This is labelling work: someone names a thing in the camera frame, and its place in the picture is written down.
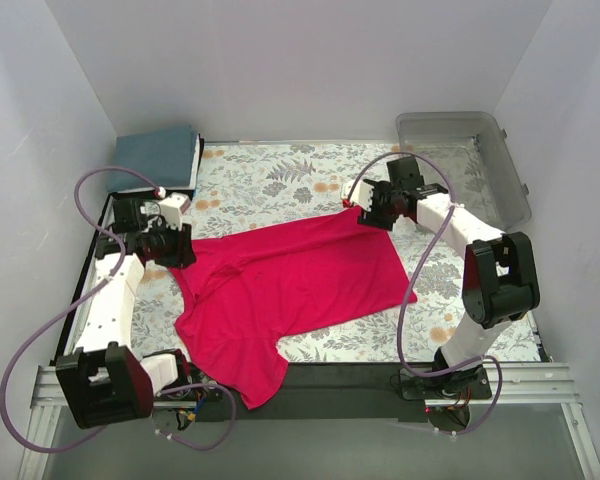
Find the red t-shirt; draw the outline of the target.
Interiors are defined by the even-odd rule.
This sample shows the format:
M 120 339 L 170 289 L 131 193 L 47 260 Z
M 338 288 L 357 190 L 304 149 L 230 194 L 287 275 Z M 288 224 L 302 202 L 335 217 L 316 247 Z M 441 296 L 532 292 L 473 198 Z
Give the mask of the red t-shirt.
M 195 239 L 196 262 L 172 272 L 184 299 L 176 332 L 192 362 L 269 401 L 288 369 L 279 340 L 416 302 L 387 232 L 357 208 L 220 238 Z

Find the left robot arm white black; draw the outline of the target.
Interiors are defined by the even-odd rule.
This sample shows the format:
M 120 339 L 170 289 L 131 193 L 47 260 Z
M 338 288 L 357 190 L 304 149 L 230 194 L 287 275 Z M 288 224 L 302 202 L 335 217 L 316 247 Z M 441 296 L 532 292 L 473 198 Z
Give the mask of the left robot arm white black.
M 99 234 L 92 297 L 73 351 L 56 362 L 56 377 L 78 427 L 90 429 L 148 417 L 161 391 L 173 400 L 193 386 L 179 348 L 139 356 L 131 349 L 137 290 L 149 261 L 184 269 L 195 263 L 192 227 L 184 220 L 190 198 L 172 193 L 147 212 L 141 199 L 114 202 L 112 224 Z

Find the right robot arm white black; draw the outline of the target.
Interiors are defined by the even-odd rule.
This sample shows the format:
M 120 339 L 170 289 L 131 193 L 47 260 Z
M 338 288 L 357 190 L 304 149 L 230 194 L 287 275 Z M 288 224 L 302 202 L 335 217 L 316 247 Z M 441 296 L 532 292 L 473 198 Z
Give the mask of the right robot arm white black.
M 382 157 L 388 180 L 359 173 L 342 186 L 341 199 L 346 208 L 359 207 L 359 224 L 389 231 L 399 218 L 408 218 L 433 232 L 428 251 L 444 241 L 463 260 L 464 314 L 455 333 L 437 350 L 429 370 L 403 366 L 412 377 L 432 379 L 440 395 L 455 397 L 497 338 L 539 305 L 532 243 L 522 232 L 506 233 L 469 212 L 447 177 L 426 183 L 419 170 L 423 156 L 388 152 Z

